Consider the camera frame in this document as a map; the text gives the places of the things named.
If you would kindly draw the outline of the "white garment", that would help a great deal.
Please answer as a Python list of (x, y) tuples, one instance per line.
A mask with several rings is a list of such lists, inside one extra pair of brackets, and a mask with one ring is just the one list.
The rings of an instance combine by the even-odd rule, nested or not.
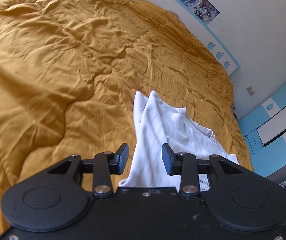
[(129, 175), (119, 182), (120, 187), (178, 188), (181, 177), (166, 173), (163, 144), (169, 144), (176, 153), (194, 154), (197, 159), (207, 160), (217, 154), (238, 162), (236, 155), (225, 152), (213, 130), (191, 120), (185, 107), (168, 105), (155, 91), (149, 96), (137, 91), (133, 106), (136, 146)]

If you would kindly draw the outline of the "blue white wardrobe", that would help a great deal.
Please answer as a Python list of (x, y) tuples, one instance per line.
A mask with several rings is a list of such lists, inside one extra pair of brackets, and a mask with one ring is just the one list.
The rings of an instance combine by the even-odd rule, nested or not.
[(254, 172), (286, 179), (286, 84), (239, 122)]

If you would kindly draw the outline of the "mustard yellow duvet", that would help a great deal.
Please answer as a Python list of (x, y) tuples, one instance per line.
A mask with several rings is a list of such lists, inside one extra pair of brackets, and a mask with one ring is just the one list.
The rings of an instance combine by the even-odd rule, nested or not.
[(252, 168), (225, 69), (172, 13), (133, 0), (0, 0), (0, 201), (71, 154), (133, 150), (136, 91), (186, 107)]

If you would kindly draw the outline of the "white blue headboard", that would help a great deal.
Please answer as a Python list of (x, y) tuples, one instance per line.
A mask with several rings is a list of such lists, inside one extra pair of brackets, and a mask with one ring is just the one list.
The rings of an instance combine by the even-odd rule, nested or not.
[(231, 77), (240, 69), (240, 65), (227, 47), (189, 8), (179, 0), (146, 0), (178, 15), (186, 28), (214, 55)]

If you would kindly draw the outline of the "wall switch plate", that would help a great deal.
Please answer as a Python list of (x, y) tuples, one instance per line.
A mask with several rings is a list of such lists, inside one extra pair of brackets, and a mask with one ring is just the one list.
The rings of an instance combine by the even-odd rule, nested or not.
[(255, 94), (255, 92), (254, 92), (254, 90), (252, 89), (251, 86), (247, 88), (247, 92), (249, 93), (250, 96)]

